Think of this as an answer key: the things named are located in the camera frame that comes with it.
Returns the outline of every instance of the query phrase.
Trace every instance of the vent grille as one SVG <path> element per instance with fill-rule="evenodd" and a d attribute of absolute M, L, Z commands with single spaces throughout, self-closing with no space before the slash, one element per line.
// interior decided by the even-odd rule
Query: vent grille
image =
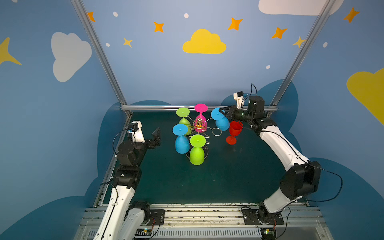
<path fill-rule="evenodd" d="M 97 230 L 98 229 L 91 229 L 88 234 L 87 240 L 92 240 L 95 237 Z"/>
<path fill-rule="evenodd" d="M 260 228 L 177 228 L 160 229 L 153 238 L 249 238 L 262 237 Z"/>

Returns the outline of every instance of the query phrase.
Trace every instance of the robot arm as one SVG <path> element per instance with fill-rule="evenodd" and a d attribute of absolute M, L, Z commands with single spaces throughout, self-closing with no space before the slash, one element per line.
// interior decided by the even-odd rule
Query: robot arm
<path fill-rule="evenodd" d="M 150 218 L 148 202 L 129 204 L 140 181 L 140 164 L 147 149 L 161 145 L 160 128 L 152 133 L 153 139 L 144 139 L 141 127 L 140 121 L 129 124 L 127 128 L 132 132 L 119 145 L 120 165 L 113 176 L 111 198 L 95 240 L 131 240 L 139 226 Z"/>
<path fill-rule="evenodd" d="M 250 96 L 247 101 L 247 109 L 239 108 L 237 104 L 220 108 L 220 111 L 227 110 L 225 115 L 230 119 L 246 121 L 271 147 L 287 172 L 280 181 L 279 189 L 259 204 L 259 221 L 269 224 L 291 202 L 317 191 L 320 164 L 310 162 L 284 137 L 276 123 L 265 116 L 262 97 Z"/>
<path fill-rule="evenodd" d="M 277 126 L 260 131 L 260 137 L 278 156 L 287 173 L 280 181 L 279 189 L 261 204 L 270 214 L 280 213 L 291 202 L 317 191 L 320 167 L 310 162 L 284 137 Z"/>

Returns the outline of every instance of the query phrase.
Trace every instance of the enclosure wall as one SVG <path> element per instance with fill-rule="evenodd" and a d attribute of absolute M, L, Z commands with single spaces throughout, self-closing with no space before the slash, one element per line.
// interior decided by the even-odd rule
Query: enclosure wall
<path fill-rule="evenodd" d="M 127 103 L 148 105 L 220 105 L 283 79 L 325 0 L 302 2 L 83 0 Z"/>
<path fill-rule="evenodd" d="M 383 9 L 380 0 L 344 0 L 296 73 L 296 91 L 272 114 L 305 156 L 343 177 L 338 198 L 311 203 L 336 240 L 383 235 Z M 310 199 L 329 199 L 339 187 L 340 179 L 323 171 Z M 375 230 L 356 234 L 365 227 Z"/>
<path fill-rule="evenodd" d="M 0 239 L 73 239 L 126 117 L 70 0 L 0 22 Z"/>

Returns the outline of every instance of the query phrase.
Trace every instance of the black cable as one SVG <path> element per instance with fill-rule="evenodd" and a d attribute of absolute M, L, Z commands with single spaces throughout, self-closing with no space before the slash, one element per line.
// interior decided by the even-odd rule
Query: black cable
<path fill-rule="evenodd" d="M 118 192 L 118 189 L 113 185 L 113 184 L 111 184 L 110 182 L 111 181 L 109 181 L 109 182 L 106 182 L 106 183 L 103 183 L 103 184 L 108 184 L 108 185 L 111 185 L 112 186 L 112 188 L 114 188 L 115 190 L 116 190 L 116 201 L 118 200 L 118 198 L 119 198 L 119 192 Z"/>
<path fill-rule="evenodd" d="M 291 209 L 289 208 L 289 206 L 287 206 L 287 207 L 288 207 L 288 209 L 289 209 L 289 213 L 288 213 L 288 216 L 287 216 L 287 221 L 285 222 L 285 229 L 284 229 L 283 233 L 282 233 L 280 236 L 278 236 L 277 238 L 275 238 L 275 240 L 278 239 L 278 238 L 280 238 L 280 237 L 285 233 L 285 230 L 287 230 L 288 217 L 289 217 L 289 215 L 291 214 Z"/>
<path fill-rule="evenodd" d="M 113 152 L 115 153 L 115 155 L 117 155 L 117 153 L 116 153 L 116 151 L 115 151 L 115 139 L 116 139 L 116 137 L 117 137 L 121 132 L 123 132 L 123 131 L 125 131 L 125 130 L 132 130 L 132 131 L 133 131 L 132 128 L 126 128 L 126 129 L 123 129 L 123 130 L 121 130 L 120 132 L 118 132 L 118 133 L 116 134 L 116 136 L 113 138 L 113 142 L 112 142 L 112 150 L 113 150 Z"/>
<path fill-rule="evenodd" d="M 242 206 L 242 207 L 240 208 L 240 211 L 243 210 L 243 208 L 245 208 L 245 207 L 248 208 L 248 209 L 251 209 L 251 208 L 248 207 L 248 206 Z"/>
<path fill-rule="evenodd" d="M 272 132 L 272 131 L 261 131 L 261 132 L 271 132 L 271 133 L 276 134 L 277 136 L 281 137 L 281 138 L 288 144 L 288 146 L 292 149 L 292 151 L 296 154 L 296 156 L 297 156 L 298 158 L 300 158 L 300 160 L 302 160 L 303 162 L 305 162 L 305 163 L 311 165 L 312 167 L 315 167 L 315 168 L 321 169 L 321 170 L 323 170 L 323 171 L 332 173 L 332 174 L 334 174 L 334 175 L 336 175 L 336 176 L 338 176 L 338 177 L 340 178 L 341 183 L 340 183 L 339 191 L 337 192 L 337 194 L 336 194 L 333 198 L 331 198 L 331 199 L 327 199 L 327 200 L 307 200 L 308 202 L 328 202 L 328 201 L 331 201 L 331 200 L 333 200 L 333 199 L 335 199 L 335 198 L 338 197 L 338 195 L 339 195 L 340 192 L 341 192 L 341 189 L 343 188 L 343 178 L 342 178 L 339 174 L 334 173 L 334 172 L 330 172 L 330 171 L 325 170 L 325 169 L 323 169 L 323 168 L 321 168 L 321 167 L 314 166 L 314 165 L 310 164 L 309 162 L 304 161 L 301 157 L 299 157 L 299 155 L 298 155 L 298 154 L 296 153 L 296 151 L 293 149 L 293 147 L 291 146 L 291 144 L 289 144 L 289 142 L 288 142 L 284 137 L 280 136 L 279 134 L 277 134 L 277 133 L 275 133 L 275 132 Z"/>
<path fill-rule="evenodd" d="M 243 102 L 244 102 L 246 99 L 248 99 L 248 98 L 252 95 L 252 86 L 255 87 L 255 90 L 256 90 L 256 93 L 255 93 L 255 94 L 257 94 L 257 88 L 256 88 L 256 86 L 255 86 L 253 83 L 251 83 L 251 93 L 250 93 L 246 98 L 243 99 L 243 101 L 241 102 L 241 106 L 240 106 L 240 107 L 243 107 Z"/>
<path fill-rule="evenodd" d="M 113 179 L 111 179 L 111 180 L 108 181 L 108 182 L 103 182 L 103 183 L 101 183 L 100 185 L 107 184 L 107 183 L 110 183 L 110 182 L 112 182 L 112 181 L 113 181 Z"/>
<path fill-rule="evenodd" d="M 157 228 L 156 233 L 153 236 L 151 236 L 150 238 L 148 238 L 147 240 L 150 240 L 151 238 L 153 238 L 157 234 L 157 232 L 159 231 L 159 228 L 160 228 L 160 218 L 158 216 L 154 216 L 154 217 L 157 217 L 159 219 L 159 226 Z"/>

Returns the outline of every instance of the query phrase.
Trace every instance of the yellow star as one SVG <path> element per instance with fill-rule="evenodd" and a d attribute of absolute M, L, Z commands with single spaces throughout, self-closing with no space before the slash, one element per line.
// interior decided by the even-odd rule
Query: yellow star
<path fill-rule="evenodd" d="M 93 18 L 93 12 L 88 13 L 89 20 L 96 22 L 95 19 Z"/>
<path fill-rule="evenodd" d="M 242 19 L 236 20 L 236 19 L 232 18 L 232 23 L 229 26 L 228 30 L 235 29 L 238 31 L 239 30 L 239 24 L 241 23 L 241 21 L 243 21 L 243 20 Z"/>
<path fill-rule="evenodd" d="M 349 12 L 349 14 L 344 18 L 344 20 L 348 20 L 349 23 L 352 22 L 352 19 L 357 15 L 359 14 L 360 12 L 357 12 L 355 11 L 354 8 L 352 8 L 352 10 Z"/>
<path fill-rule="evenodd" d="M 123 45 L 129 45 L 129 46 L 132 48 L 132 46 L 131 46 L 131 42 L 132 42 L 132 40 L 131 40 L 131 41 L 128 41 L 128 40 L 126 40 L 125 38 L 124 38 L 124 40 L 125 40 L 125 43 L 124 43 Z"/>
<path fill-rule="evenodd" d="M 287 30 L 287 28 L 286 28 L 286 29 L 280 29 L 280 28 L 277 28 L 277 29 L 276 29 L 276 33 L 275 33 L 275 35 L 274 35 L 272 38 L 280 38 L 280 39 L 281 39 L 281 37 L 283 36 L 283 33 L 284 33 L 286 30 Z"/>
<path fill-rule="evenodd" d="M 300 48 L 300 46 L 301 46 L 301 44 L 302 44 L 303 42 L 305 42 L 305 39 L 302 40 L 301 37 L 299 36 L 299 40 L 298 40 L 296 43 L 292 44 L 292 46 L 293 46 L 293 45 L 297 45 L 297 46 L 299 46 L 299 48 Z"/>
<path fill-rule="evenodd" d="M 163 33 L 163 25 L 164 25 L 164 23 L 156 23 L 155 22 L 155 31 L 160 31 Z"/>
<path fill-rule="evenodd" d="M 0 44 L 0 64 L 5 61 L 10 61 L 16 64 L 21 65 L 14 57 L 12 57 L 8 52 L 9 38 L 6 38 L 2 44 Z"/>

